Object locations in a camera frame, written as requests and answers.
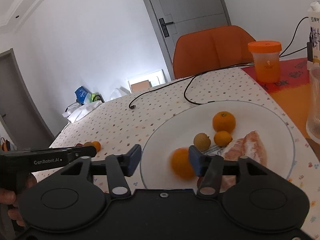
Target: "door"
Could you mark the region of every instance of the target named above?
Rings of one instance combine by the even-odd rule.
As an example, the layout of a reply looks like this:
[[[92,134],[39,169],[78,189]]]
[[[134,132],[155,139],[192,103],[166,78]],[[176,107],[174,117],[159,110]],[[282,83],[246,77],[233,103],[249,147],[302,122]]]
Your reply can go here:
[[[144,2],[158,34],[162,53],[165,59],[169,57],[171,68],[175,45],[180,36],[228,25],[230,22],[225,12],[226,7],[221,0],[144,0]],[[156,24],[152,20],[154,17],[157,20]]]
[[[0,54],[0,114],[18,149],[47,148],[53,141],[15,65],[13,50]]]

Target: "clear drinking glass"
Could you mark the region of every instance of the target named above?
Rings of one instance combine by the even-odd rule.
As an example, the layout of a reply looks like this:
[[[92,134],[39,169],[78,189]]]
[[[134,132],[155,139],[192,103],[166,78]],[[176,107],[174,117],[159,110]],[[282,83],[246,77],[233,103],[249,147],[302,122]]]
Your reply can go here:
[[[310,69],[311,99],[306,130],[316,143],[320,143],[320,67]]]

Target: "floral tablecloth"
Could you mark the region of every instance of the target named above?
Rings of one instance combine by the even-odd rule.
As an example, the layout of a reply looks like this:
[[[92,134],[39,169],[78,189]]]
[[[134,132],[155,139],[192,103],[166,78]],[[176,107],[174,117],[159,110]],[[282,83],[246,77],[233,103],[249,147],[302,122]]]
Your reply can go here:
[[[183,92],[190,80],[185,80],[143,95],[129,102],[139,93],[118,98],[100,105],[77,123],[70,124],[52,144],[52,147],[74,146],[86,141],[100,141],[101,151],[92,160],[103,160],[106,155],[125,154],[134,144],[144,147],[149,136],[161,124],[180,112],[194,107]],[[289,126],[295,141],[295,161],[289,181],[300,187],[309,197],[310,211],[302,229],[314,239],[320,236],[320,168],[309,144],[273,99],[250,76],[239,68],[218,70],[197,77],[188,89],[187,97],[198,103],[220,100],[250,101],[269,108]],[[55,170],[35,173],[38,181]],[[126,178],[133,191],[144,188],[139,166],[131,178]],[[108,192],[104,176],[95,176],[94,183]]]

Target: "hand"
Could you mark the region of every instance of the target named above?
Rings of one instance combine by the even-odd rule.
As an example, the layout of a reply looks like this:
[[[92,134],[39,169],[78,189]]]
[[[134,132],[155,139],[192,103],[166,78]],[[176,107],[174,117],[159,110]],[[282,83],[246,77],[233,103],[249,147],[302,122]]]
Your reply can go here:
[[[30,174],[28,176],[27,182],[26,182],[26,187],[30,188],[33,185],[37,184],[37,180],[35,176]],[[18,200],[17,196],[13,191],[6,190],[4,188],[0,188],[0,203],[2,204],[7,204],[7,205],[13,205],[15,208],[9,209],[8,210],[8,215],[12,220],[16,220],[17,224],[21,227],[26,226],[21,215],[20,211],[18,209]]]

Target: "chair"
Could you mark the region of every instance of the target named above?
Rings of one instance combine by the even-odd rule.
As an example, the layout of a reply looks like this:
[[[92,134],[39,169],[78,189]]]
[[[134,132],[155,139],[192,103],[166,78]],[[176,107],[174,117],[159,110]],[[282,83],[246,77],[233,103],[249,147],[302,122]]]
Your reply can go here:
[[[223,26],[181,36],[173,56],[175,78],[253,62],[248,43],[255,41],[238,26]]]

